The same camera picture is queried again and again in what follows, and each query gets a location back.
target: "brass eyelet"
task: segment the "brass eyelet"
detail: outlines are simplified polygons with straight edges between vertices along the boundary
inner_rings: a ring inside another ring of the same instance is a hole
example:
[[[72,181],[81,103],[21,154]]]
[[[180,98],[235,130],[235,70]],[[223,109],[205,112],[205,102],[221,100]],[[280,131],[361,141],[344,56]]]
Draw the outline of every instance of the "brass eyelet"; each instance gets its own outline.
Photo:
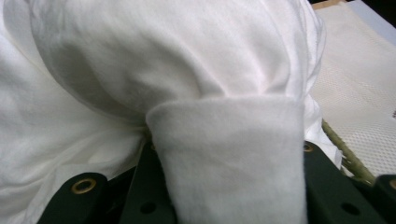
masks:
[[[92,178],[81,179],[72,186],[72,192],[75,194],[83,194],[89,192],[96,186],[96,180]]]
[[[389,184],[390,184],[390,186],[391,186],[393,189],[396,189],[396,179],[390,180],[390,181],[389,181]]]
[[[312,152],[314,149],[308,144],[304,144],[304,152]]]

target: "rope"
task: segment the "rope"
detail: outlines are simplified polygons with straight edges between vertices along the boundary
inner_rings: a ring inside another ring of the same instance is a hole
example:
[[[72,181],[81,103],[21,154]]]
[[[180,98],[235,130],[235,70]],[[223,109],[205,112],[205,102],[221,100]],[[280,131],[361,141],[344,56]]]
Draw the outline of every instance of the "rope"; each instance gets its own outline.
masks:
[[[354,175],[353,178],[360,182],[373,185],[375,182],[375,177],[373,174],[363,165],[361,160],[356,157],[347,144],[341,139],[340,136],[338,136],[335,131],[332,130],[330,125],[325,120],[322,121],[322,128],[332,143],[343,152],[342,164],[348,169],[350,173]]]

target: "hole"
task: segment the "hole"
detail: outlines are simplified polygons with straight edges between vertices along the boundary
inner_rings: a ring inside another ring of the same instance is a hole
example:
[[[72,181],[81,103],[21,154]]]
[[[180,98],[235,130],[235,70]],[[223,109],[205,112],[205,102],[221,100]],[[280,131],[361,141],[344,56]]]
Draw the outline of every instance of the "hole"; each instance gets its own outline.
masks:
[[[85,178],[79,180],[72,186],[72,191],[75,194],[83,194],[92,190],[96,186],[96,181],[92,178]]]
[[[393,189],[396,189],[396,179],[390,180],[390,181],[389,181],[389,184],[390,184],[390,186],[391,186]]]
[[[140,206],[140,212],[143,214],[153,213],[155,209],[157,209],[157,205],[152,202],[143,203],[142,206]]]
[[[344,209],[344,211],[346,211],[350,215],[358,216],[361,214],[361,211],[359,210],[359,208],[357,208],[352,203],[342,203],[341,207]]]
[[[314,149],[311,146],[309,146],[308,144],[304,144],[304,152],[311,152],[313,150]]]

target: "folded fabric cuff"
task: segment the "folded fabric cuff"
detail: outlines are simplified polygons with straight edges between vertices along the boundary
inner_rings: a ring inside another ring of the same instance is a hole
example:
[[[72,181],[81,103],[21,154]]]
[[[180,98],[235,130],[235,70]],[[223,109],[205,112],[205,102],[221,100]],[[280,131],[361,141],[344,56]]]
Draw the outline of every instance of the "folded fabric cuff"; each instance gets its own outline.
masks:
[[[287,97],[173,102],[147,115],[179,223],[306,223],[304,107]]]

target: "perforated white surface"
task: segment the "perforated white surface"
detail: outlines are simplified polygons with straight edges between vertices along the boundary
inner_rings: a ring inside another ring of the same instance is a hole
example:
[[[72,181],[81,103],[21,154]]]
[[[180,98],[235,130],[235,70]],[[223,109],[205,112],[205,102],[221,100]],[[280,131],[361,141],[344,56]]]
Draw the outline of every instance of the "perforated white surface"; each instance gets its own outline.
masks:
[[[328,39],[313,96],[374,174],[396,174],[396,48],[347,5],[320,10]]]

